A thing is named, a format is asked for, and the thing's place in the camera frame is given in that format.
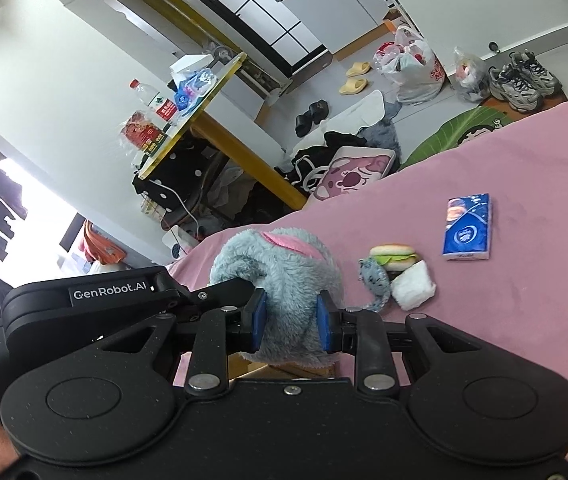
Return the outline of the cardboard box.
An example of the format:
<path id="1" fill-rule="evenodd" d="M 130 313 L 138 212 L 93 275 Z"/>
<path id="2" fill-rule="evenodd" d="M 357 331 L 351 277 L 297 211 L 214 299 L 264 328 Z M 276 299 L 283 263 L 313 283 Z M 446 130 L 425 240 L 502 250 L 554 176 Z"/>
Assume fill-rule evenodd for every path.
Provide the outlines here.
<path id="1" fill-rule="evenodd" d="M 313 379 L 331 378 L 335 376 L 334 365 L 323 368 L 301 367 L 296 364 L 269 365 L 246 360 L 235 353 L 227 358 L 229 363 L 229 379 Z"/>

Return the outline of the white soft packet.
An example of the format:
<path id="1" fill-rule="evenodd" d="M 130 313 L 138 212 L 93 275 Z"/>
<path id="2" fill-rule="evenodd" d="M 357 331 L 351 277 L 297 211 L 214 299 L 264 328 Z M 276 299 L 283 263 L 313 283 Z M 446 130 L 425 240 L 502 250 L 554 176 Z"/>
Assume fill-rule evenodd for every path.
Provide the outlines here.
<path id="1" fill-rule="evenodd" d="M 436 295 L 425 261 L 418 261 L 391 282 L 391 296 L 405 312 L 419 308 Z"/>

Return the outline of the hamburger plush toy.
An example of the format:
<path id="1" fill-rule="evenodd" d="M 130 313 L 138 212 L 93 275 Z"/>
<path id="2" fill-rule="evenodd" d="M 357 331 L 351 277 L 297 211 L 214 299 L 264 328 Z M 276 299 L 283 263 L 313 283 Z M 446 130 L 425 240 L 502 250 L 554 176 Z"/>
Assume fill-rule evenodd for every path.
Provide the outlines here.
<path id="1" fill-rule="evenodd" d="M 373 258 L 387 272 L 404 272 L 421 260 L 416 250 L 404 244 L 378 245 L 369 249 L 369 257 Z"/>

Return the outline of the grey fluffy plush toy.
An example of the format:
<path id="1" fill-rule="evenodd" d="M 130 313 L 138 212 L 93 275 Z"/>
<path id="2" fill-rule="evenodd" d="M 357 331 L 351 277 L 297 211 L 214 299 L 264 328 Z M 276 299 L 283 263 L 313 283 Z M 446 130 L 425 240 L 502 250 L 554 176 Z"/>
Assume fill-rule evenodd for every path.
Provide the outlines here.
<path id="1" fill-rule="evenodd" d="M 245 359 L 308 370 L 335 364 L 336 357 L 322 349 L 316 298 L 326 290 L 342 306 L 342 277 L 331 252 L 317 236 L 298 228 L 241 231 L 215 257 L 209 283 L 232 278 L 249 281 L 267 295 L 260 348 L 245 352 Z"/>

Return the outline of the blue tissue pack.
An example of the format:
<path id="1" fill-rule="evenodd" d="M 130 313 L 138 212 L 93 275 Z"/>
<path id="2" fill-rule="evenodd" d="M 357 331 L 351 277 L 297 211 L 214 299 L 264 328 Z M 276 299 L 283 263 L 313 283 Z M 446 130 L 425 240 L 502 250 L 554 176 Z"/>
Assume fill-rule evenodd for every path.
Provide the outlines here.
<path id="1" fill-rule="evenodd" d="M 446 260 L 488 260 L 492 202 L 488 193 L 452 197 L 446 208 L 442 256 Z"/>

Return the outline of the orange garment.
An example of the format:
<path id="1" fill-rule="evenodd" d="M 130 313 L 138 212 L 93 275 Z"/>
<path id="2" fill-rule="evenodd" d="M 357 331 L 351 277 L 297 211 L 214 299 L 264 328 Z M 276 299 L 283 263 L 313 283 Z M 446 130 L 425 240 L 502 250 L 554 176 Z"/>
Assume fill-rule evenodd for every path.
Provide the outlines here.
<path id="1" fill-rule="evenodd" d="M 101 264 L 119 264 L 127 257 L 121 247 L 98 233 L 89 220 L 83 221 L 81 234 L 80 250 L 90 263 L 97 261 Z"/>

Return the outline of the black clothes pile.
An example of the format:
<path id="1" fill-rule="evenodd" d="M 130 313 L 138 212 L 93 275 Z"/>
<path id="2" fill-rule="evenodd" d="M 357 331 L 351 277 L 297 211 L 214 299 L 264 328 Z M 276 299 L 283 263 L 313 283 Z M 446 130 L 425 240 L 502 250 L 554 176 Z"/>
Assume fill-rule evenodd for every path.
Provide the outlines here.
<path id="1" fill-rule="evenodd" d="M 366 145 L 366 141 L 361 136 L 328 131 L 324 134 L 323 145 L 313 145 L 297 151 L 292 159 L 284 162 L 282 167 L 276 167 L 275 170 L 300 193 L 308 197 L 325 176 L 340 148 L 345 146 L 361 148 Z"/>

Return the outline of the round white gold table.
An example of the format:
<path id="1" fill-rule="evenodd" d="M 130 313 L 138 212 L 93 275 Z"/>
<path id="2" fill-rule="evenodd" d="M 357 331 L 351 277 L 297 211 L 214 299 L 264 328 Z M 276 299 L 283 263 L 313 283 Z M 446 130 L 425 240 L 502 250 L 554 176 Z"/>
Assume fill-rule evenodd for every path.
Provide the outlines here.
<path id="1" fill-rule="evenodd" d="M 220 96 L 246 60 L 247 54 L 241 52 L 223 67 L 218 81 L 203 101 L 191 115 L 180 119 L 171 138 L 142 166 L 138 173 L 140 179 L 149 178 L 182 136 L 191 131 L 218 148 L 289 208 L 299 210 L 305 206 L 305 196 L 275 170 L 283 162 L 284 149 L 238 107 Z"/>

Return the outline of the black slipper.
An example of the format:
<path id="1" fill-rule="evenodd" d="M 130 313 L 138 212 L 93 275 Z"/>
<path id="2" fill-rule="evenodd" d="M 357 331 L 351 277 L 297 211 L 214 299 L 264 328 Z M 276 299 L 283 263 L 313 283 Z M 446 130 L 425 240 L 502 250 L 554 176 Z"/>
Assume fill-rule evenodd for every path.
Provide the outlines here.
<path id="1" fill-rule="evenodd" d="M 329 105 L 325 100 L 318 100 L 309 106 L 309 113 L 314 125 L 323 122 L 329 115 Z"/>
<path id="2" fill-rule="evenodd" d="M 313 128 L 313 116 L 312 113 L 307 110 L 305 113 L 300 114 L 296 117 L 295 122 L 295 133 L 298 138 L 303 138 L 306 136 Z"/>

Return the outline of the yellow slipper near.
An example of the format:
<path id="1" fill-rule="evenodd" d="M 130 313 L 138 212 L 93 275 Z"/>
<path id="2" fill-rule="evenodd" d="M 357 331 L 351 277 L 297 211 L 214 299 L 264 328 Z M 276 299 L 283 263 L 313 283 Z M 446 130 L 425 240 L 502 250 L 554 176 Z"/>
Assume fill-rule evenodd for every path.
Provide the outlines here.
<path id="1" fill-rule="evenodd" d="M 349 78 L 339 89 L 342 96 L 355 96 L 361 93 L 369 85 L 366 78 Z"/>

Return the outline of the yellow slipper far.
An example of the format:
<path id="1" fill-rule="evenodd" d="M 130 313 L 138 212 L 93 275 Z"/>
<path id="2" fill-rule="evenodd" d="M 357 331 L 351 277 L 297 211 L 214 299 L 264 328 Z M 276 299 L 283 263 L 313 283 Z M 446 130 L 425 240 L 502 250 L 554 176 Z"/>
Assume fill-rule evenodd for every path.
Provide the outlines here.
<path id="1" fill-rule="evenodd" d="M 348 78 L 360 77 L 367 74 L 371 68 L 372 66 L 369 62 L 354 62 L 347 70 L 346 75 Z"/>

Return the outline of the clear plastic trash bag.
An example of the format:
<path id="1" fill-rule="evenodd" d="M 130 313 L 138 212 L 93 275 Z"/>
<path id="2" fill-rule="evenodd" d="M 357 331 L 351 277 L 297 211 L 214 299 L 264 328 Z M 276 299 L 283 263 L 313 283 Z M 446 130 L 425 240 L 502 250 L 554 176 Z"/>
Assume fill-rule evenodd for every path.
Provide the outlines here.
<path id="1" fill-rule="evenodd" d="M 454 49 L 455 72 L 452 86 L 459 99 L 479 103 L 489 98 L 488 67 L 479 56 L 459 47 Z"/>

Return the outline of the grey sneaker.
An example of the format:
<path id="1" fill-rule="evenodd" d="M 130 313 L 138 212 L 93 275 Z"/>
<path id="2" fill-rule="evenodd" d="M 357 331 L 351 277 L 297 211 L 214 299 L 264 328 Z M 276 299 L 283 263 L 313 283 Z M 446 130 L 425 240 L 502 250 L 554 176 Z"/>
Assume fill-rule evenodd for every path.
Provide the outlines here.
<path id="1" fill-rule="evenodd" d="M 526 81 L 514 66 L 491 66 L 488 78 L 491 96 L 500 102 L 506 102 L 516 112 L 535 113 L 543 107 L 541 93 Z"/>
<path id="2" fill-rule="evenodd" d="M 512 65 L 542 96 L 556 96 L 562 90 L 559 79 L 545 68 L 529 50 L 515 51 L 509 55 Z"/>

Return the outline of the grey sneaker right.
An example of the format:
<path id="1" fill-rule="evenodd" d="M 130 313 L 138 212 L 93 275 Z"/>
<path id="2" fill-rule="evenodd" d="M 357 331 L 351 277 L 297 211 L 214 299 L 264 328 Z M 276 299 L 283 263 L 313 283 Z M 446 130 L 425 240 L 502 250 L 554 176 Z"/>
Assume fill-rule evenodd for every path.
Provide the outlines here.
<path id="1" fill-rule="evenodd" d="M 509 55 L 512 65 L 542 96 L 556 96 L 562 90 L 559 79 L 545 68 L 529 50 L 515 51 Z"/>

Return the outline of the white kitchen cabinet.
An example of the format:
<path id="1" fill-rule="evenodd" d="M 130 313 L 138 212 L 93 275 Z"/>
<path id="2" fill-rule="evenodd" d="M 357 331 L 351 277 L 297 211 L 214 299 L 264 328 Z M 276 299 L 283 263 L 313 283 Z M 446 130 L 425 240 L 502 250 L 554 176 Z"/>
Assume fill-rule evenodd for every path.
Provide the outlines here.
<path id="1" fill-rule="evenodd" d="M 331 53 L 379 25 L 389 12 L 385 0 L 277 0 Z"/>

